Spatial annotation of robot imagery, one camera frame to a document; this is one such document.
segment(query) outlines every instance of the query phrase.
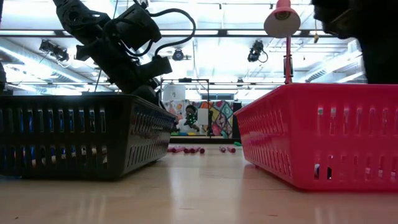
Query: table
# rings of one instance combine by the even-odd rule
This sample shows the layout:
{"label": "table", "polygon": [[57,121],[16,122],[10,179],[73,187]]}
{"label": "table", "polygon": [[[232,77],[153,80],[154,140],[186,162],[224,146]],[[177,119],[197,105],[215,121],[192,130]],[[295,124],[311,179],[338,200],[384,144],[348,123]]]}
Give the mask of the table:
{"label": "table", "polygon": [[398,223],[398,194],[299,192],[242,151],[168,154],[117,182],[0,179],[0,223]]}

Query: robotic arm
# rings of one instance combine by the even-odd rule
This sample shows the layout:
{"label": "robotic arm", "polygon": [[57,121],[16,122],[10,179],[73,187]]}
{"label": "robotic arm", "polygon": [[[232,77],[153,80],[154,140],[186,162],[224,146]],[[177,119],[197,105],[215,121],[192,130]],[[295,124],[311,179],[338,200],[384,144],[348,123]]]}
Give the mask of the robotic arm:
{"label": "robotic arm", "polygon": [[[160,84],[155,77],[172,72],[168,58],[157,53],[161,48],[190,40],[196,30],[194,20],[180,9],[150,14],[145,4],[134,4],[119,17],[111,19],[106,13],[89,10],[80,0],[53,1],[62,27],[83,44],[77,45],[76,59],[91,57],[108,75],[109,82],[116,84],[123,93],[139,95],[153,103],[154,88]],[[151,16],[169,12],[186,15],[193,23],[192,35],[180,42],[159,47],[151,62],[140,65],[138,57],[148,53],[152,43],[162,38]],[[136,53],[148,41],[148,48],[141,54]]]}

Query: ceiling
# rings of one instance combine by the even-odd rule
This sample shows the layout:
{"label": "ceiling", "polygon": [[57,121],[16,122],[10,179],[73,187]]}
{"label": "ceiling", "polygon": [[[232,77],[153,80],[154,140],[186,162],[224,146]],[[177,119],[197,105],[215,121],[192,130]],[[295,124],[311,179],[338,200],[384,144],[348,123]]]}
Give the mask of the ceiling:
{"label": "ceiling", "polygon": [[[301,18],[300,30],[315,30],[321,24],[315,23],[313,19],[313,6],[311,0],[291,0],[292,8],[297,11]],[[116,1],[110,0],[85,0],[90,9],[108,13],[113,16]],[[250,30],[262,30],[266,17],[275,9],[276,0],[150,0],[150,12],[159,12],[169,8],[179,8],[187,11],[197,22],[197,28],[201,30],[229,29],[243,30],[250,33]],[[116,15],[123,13],[132,0],[117,2]],[[191,29],[189,20],[181,14],[171,13],[161,17],[155,17],[157,25],[161,30]],[[62,29],[55,6],[52,1],[47,0],[5,0],[4,12],[1,24],[2,30],[58,30]],[[358,74],[361,71],[360,54],[353,54],[354,50],[348,48],[352,39],[340,40],[334,37],[322,37],[316,44],[313,41],[313,34],[305,37],[292,38],[292,60],[295,72],[295,82],[305,82],[310,77],[316,77],[312,82],[339,82]],[[142,58],[148,62],[156,48],[162,44],[181,40],[183,37],[164,37],[155,43],[148,53]],[[68,50],[71,60],[66,63],[57,63],[49,55],[39,50],[43,39],[51,41]],[[265,63],[247,61],[249,49],[256,40],[263,41],[264,51],[268,54],[268,61]],[[30,59],[45,64],[53,70],[60,70],[62,74],[69,75],[65,82],[73,82],[75,77],[83,82],[95,82],[98,77],[98,70],[91,59],[86,62],[74,60],[76,45],[80,44],[71,37],[40,37],[40,35],[13,37],[3,35],[0,37],[0,46],[5,49],[17,51],[18,55],[24,55]],[[245,82],[281,82],[283,81],[283,61],[286,51],[284,39],[271,37],[255,37],[241,35],[240,37],[196,37],[191,41],[176,46],[181,48],[184,55],[189,55],[190,60],[175,62],[171,60],[173,73],[164,75],[164,78],[209,78],[214,82],[235,82],[238,77],[245,79]],[[174,47],[160,51],[163,56],[171,56]],[[339,62],[337,66],[331,66],[331,62]],[[103,75],[100,82],[106,82],[106,75]],[[102,85],[100,91],[117,90],[116,86]]]}

